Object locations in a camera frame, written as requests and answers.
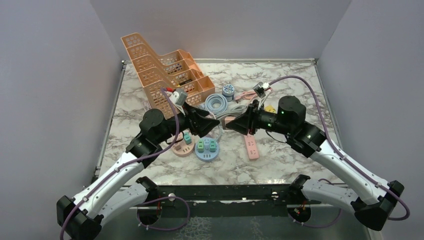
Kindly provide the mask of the yellow charger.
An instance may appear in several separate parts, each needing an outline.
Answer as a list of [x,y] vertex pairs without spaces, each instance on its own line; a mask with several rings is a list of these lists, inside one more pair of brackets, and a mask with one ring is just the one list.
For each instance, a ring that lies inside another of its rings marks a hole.
[[271,106],[271,105],[267,105],[267,106],[264,108],[264,110],[265,110],[266,112],[269,112],[269,113],[276,113],[275,108],[274,108],[273,106]]

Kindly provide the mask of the green usb charger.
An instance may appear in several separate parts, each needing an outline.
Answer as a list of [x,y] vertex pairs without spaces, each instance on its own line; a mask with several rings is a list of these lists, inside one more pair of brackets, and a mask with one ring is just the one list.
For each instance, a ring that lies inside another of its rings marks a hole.
[[199,152],[199,153],[203,153],[204,151],[205,151],[205,143],[204,143],[204,141],[202,140],[202,139],[200,139],[198,142],[197,142],[197,151]]

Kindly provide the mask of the teal blue usb charger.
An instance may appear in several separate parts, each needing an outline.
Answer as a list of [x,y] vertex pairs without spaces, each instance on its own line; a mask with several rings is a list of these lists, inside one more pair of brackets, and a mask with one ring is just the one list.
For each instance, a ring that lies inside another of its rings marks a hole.
[[183,133],[183,140],[184,140],[186,145],[190,145],[192,143],[191,134],[189,132],[184,132]]

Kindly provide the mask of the brown pink usb charger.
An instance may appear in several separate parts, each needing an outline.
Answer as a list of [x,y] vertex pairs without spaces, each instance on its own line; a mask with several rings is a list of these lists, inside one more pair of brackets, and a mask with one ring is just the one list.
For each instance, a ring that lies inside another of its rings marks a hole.
[[235,116],[226,116],[221,120],[222,129],[227,129],[227,124],[233,121],[236,117]]

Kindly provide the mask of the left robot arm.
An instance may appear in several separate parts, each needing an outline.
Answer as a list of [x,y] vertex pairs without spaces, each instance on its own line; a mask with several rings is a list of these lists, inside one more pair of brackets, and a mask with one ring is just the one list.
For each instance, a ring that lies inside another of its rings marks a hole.
[[108,222],[127,209],[155,203],[157,186],[150,179],[135,183],[126,190],[121,187],[172,147],[169,144],[162,148],[162,142],[173,139],[172,144],[175,144],[184,130],[204,137],[220,124],[219,120],[209,118],[206,110],[187,103],[183,104],[183,110],[184,113],[169,119],[159,109],[148,110],[139,124],[139,134],[115,164],[80,193],[73,197],[64,195],[57,201],[60,239],[68,234],[73,240],[93,240]]

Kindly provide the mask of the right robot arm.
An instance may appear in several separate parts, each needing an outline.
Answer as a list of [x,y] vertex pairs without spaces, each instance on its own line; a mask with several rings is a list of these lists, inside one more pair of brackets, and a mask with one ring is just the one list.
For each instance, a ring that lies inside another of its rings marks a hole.
[[348,185],[342,188],[300,174],[289,185],[289,199],[296,204],[309,200],[338,207],[374,231],[383,229],[405,189],[397,180],[388,182],[365,169],[323,130],[307,122],[306,107],[295,96],[281,97],[275,113],[265,111],[254,100],[226,128],[243,135],[254,135],[258,129],[285,135],[293,150],[321,164]]

